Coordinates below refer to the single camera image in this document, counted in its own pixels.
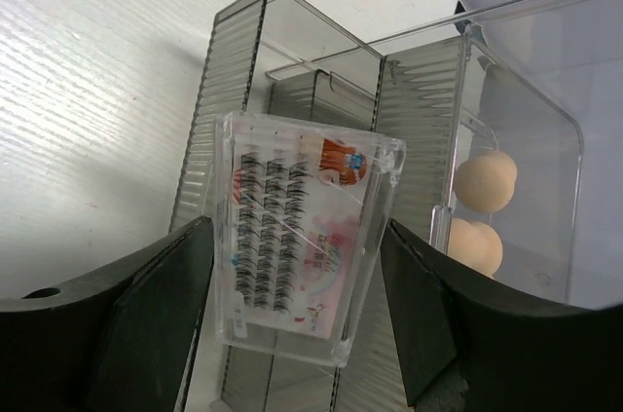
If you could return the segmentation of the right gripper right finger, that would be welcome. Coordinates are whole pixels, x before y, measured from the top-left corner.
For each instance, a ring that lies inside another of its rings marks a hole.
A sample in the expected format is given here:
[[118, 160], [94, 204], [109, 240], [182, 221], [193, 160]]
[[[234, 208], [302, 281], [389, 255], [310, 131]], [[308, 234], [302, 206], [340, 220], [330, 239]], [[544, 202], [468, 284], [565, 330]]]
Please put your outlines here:
[[440, 253], [396, 221], [382, 271], [418, 411], [618, 411], [622, 309], [541, 299]]

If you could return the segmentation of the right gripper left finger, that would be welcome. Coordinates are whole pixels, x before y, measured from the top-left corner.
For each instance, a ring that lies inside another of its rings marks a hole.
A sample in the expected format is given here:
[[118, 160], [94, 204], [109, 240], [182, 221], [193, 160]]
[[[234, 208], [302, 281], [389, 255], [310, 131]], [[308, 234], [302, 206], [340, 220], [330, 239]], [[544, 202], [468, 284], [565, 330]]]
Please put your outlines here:
[[1, 303], [5, 411], [180, 411], [214, 258], [202, 216], [112, 263]]

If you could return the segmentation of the clear false eyelash case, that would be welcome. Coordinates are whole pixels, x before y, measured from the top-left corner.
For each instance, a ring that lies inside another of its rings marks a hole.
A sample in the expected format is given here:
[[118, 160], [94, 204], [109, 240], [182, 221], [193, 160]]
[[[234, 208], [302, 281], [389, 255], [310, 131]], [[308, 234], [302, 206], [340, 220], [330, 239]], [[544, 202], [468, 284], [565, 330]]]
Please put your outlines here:
[[346, 365], [406, 144], [244, 112], [217, 117], [214, 137], [217, 339]]

